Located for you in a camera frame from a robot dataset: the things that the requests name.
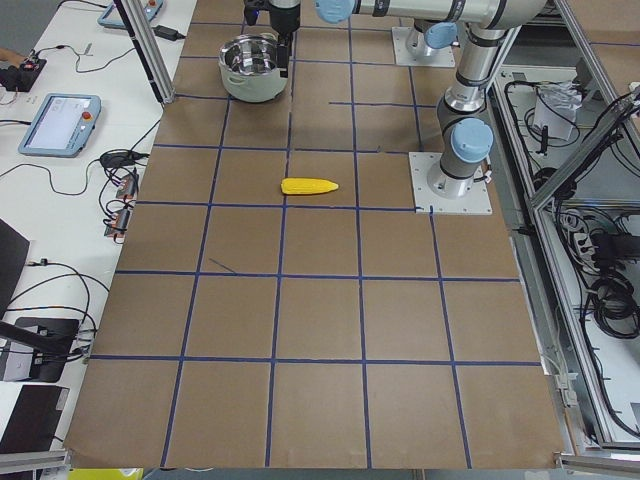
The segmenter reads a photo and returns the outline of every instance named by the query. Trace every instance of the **pot handle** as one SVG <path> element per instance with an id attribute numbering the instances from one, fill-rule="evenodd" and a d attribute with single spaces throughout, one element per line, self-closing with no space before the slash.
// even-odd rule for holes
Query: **pot handle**
<path id="1" fill-rule="evenodd" d="M 234 85 L 242 85 L 246 82 L 246 79 L 238 77 L 229 77 L 227 80 L 229 80 L 229 83 L 233 83 Z"/>

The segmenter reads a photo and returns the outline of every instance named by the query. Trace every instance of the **metal plate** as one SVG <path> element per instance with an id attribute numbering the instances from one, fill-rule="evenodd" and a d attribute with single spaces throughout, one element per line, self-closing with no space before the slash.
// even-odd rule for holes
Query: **metal plate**
<path id="1" fill-rule="evenodd" d="M 411 152 L 411 183 L 413 184 L 413 200 L 416 213 L 433 213 L 449 215 L 491 215 L 491 201 L 484 182 L 474 183 L 471 190 L 462 198 L 449 200 L 436 194 L 427 185 L 427 173 L 432 165 L 440 161 L 441 153 Z M 482 176 L 478 167 L 476 177 Z"/>
<path id="2" fill-rule="evenodd" d="M 415 58 L 409 53 L 405 42 L 413 27 L 392 27 L 393 50 L 396 54 L 396 65 L 405 67 L 440 67 L 455 68 L 456 61 L 453 58 L 453 50 L 446 47 L 440 50 L 437 55 L 431 57 Z"/>

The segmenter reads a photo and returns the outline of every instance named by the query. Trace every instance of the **yellow corn cob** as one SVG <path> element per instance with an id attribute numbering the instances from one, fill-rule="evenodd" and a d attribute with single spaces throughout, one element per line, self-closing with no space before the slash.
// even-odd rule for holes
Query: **yellow corn cob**
<path id="1" fill-rule="evenodd" d="M 321 178 L 285 178 L 280 187 L 285 195 L 315 195 L 333 192 L 338 184 Z"/>

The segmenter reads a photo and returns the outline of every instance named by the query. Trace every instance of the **tablet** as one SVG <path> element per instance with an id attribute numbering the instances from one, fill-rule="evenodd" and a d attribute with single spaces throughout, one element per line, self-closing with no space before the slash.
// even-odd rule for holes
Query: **tablet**
<path id="1" fill-rule="evenodd" d="M 154 19 L 160 11 L 160 8 L 162 8 L 163 3 L 164 0 L 148 0 L 146 3 L 143 3 L 142 8 L 144 9 L 144 13 L 148 21 Z M 120 13 L 113 3 L 106 8 L 102 15 L 100 15 L 100 18 L 98 18 L 98 24 L 105 28 L 119 28 L 122 30 L 125 28 L 124 23 L 122 23 Z"/>
<path id="2" fill-rule="evenodd" d="M 85 146 L 100 115 L 95 95 L 50 93 L 25 134 L 18 152 L 45 157 L 74 157 Z"/>

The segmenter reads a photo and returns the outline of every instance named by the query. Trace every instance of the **white table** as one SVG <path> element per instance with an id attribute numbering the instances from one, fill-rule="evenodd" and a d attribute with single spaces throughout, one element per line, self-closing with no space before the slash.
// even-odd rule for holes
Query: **white table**
<path id="1" fill-rule="evenodd" d="M 153 25 L 162 24 L 187 34 L 196 0 L 167 0 Z M 80 69 L 104 65 L 132 47 L 125 31 L 107 30 L 96 20 L 100 12 L 87 5 L 67 3 L 56 13 L 36 45 L 36 50 L 70 45 L 82 56 Z M 158 39 L 167 69 L 174 75 L 183 41 Z M 43 52 L 48 63 L 29 93 L 20 93 L 11 105 L 0 106 L 0 119 L 31 121 L 48 93 L 81 93 L 98 95 L 102 112 L 86 148 L 71 159 L 26 157 L 17 152 L 26 127 L 0 124 L 0 172 L 21 163 L 42 165 L 53 172 L 58 190 L 77 192 L 84 186 L 85 168 L 103 152 L 116 148 L 130 148 L 162 115 L 148 84 L 136 52 L 115 61 L 107 69 L 86 74 L 75 73 L 76 56 L 69 50 Z M 7 93 L 3 102 L 11 100 Z M 136 150 L 149 152 L 155 131 L 151 132 Z M 30 240 L 29 259 L 48 258 L 66 263 L 80 272 L 95 276 L 109 285 L 120 254 L 120 246 L 103 236 L 104 225 L 98 205 L 98 194 L 106 178 L 98 163 L 91 166 L 89 187 L 79 197 L 66 197 L 49 188 L 46 172 L 22 167 L 0 178 L 0 218 Z M 109 186 L 104 199 L 114 198 L 115 187 Z M 16 293 L 53 277 L 70 273 L 61 267 L 25 268 Z M 97 322 L 106 301 L 106 292 L 95 282 L 88 281 L 92 291 L 89 309 Z M 84 308 L 86 294 L 79 279 L 67 277 L 47 283 L 20 298 L 12 307 L 36 305 L 65 305 Z M 5 321 L 13 323 L 20 316 L 48 316 L 78 318 L 73 312 L 50 310 L 39 312 L 9 312 Z M 64 438 L 78 397 L 86 366 L 80 361 L 69 363 L 58 385 L 70 389 L 56 435 Z M 0 382 L 0 435 L 4 432 L 20 391 L 20 383 Z M 60 445 L 54 441 L 53 448 Z"/>

